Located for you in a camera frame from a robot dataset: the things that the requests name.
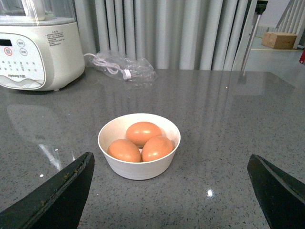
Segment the plastic bag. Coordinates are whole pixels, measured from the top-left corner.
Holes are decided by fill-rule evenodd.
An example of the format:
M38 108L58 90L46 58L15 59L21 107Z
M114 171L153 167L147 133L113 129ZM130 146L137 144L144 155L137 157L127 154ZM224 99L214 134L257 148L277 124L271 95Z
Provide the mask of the plastic bag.
M107 50L101 51L92 56L87 67L94 67L105 75L121 81L127 82L153 82L157 78L152 65L145 59L131 60L118 52Z

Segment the digital display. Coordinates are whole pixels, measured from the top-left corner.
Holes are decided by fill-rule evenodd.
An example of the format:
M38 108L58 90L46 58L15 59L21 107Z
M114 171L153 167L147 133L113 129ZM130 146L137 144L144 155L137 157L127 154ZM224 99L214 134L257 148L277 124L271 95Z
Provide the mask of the digital display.
M0 39L0 46L12 46L10 40Z

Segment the metal pole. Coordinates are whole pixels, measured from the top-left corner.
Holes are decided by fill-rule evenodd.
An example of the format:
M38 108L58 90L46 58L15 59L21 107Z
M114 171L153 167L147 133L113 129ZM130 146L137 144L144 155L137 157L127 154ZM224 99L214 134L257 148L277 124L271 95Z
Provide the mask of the metal pole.
M244 75L245 75L245 68L246 68L246 64L247 64L248 58L249 58L251 46L252 46L254 37L255 37L255 35L256 35L257 29L258 29L258 23L259 23L260 18L261 18L261 14L258 14L258 15L257 15L257 19L256 19L256 23L255 23L255 26L254 26L254 28L253 28L253 30L252 30L252 33L251 33L250 41L249 41L249 43L248 43L248 47L247 47L247 50L246 50L246 54L245 54L245 57L244 57L244 61L243 61L243 65L242 65L242 72L244 72Z

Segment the brown egg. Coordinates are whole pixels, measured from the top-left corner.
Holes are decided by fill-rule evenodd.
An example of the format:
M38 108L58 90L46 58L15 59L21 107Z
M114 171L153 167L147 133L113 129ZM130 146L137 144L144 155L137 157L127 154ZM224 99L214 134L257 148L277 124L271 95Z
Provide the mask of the brown egg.
M173 150L173 144L167 137L157 136L148 140L142 150L142 161L154 161L168 155Z
M110 144L107 150L110 156L128 162L141 162L139 148L126 139L118 139Z
M126 138L138 147L143 147L152 137L162 135L161 129L154 123L138 122L126 131Z

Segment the control panel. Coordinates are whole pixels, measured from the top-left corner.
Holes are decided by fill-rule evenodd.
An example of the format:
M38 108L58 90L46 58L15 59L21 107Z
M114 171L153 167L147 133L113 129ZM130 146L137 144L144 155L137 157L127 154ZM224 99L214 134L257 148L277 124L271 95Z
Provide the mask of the control panel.
M36 44L29 38L0 33L0 85L36 89L45 83L45 69Z

